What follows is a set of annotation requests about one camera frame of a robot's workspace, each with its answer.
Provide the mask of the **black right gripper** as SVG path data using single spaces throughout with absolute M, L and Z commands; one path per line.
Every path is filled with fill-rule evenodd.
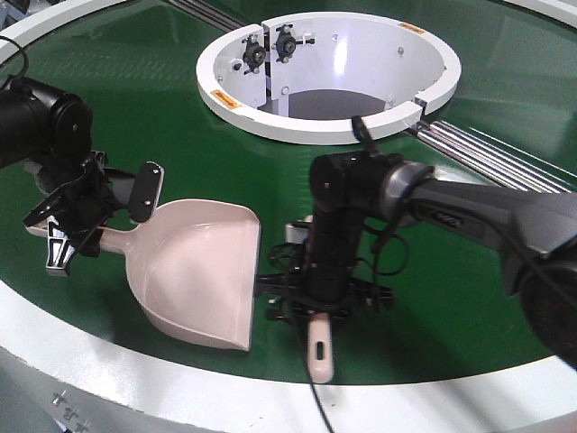
M 313 263 L 308 267 L 294 268 L 288 274 L 289 283 L 295 287 L 298 300 L 292 302 L 291 311 L 299 318 L 313 313 L 327 312 L 335 320 L 346 320 L 353 313 L 351 294 L 351 266 L 333 266 Z M 289 286 L 280 273 L 258 274 L 253 285 L 253 297 L 269 296 L 265 317 L 270 321 L 290 321 Z M 393 290 L 371 281 L 358 282 L 360 303 L 380 312 L 393 306 Z

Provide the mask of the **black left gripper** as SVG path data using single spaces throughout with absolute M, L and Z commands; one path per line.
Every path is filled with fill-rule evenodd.
M 49 275 L 69 275 L 75 248 L 67 235 L 80 235 L 75 247 L 81 255 L 97 257 L 100 254 L 102 230 L 96 228 L 117 210 L 129 207 L 135 179 L 136 175 L 131 172 L 109 167 L 105 152 L 92 151 L 77 176 L 61 182 L 30 211 L 23 219 L 27 227 L 49 217 L 58 223 L 47 225 L 46 271 Z

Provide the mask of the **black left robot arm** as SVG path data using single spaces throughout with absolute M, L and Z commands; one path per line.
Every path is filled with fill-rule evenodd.
M 92 148 L 92 111 L 71 93 L 11 76 L 1 91 L 1 165 L 24 162 L 43 195 L 24 218 L 48 230 L 49 274 L 66 276 L 77 253 L 97 256 L 102 227 L 129 206 L 135 177 Z

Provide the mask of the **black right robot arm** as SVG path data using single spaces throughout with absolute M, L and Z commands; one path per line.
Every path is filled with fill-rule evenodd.
M 518 295 L 541 342 L 576 363 L 576 197 L 438 180 L 432 167 L 376 151 L 316 157 L 305 243 L 284 272 L 257 277 L 257 293 L 315 312 L 369 301 L 387 307 L 389 288 L 353 276 L 367 218 L 384 222 L 378 253 L 402 226 L 427 222 L 499 253 L 505 291 Z

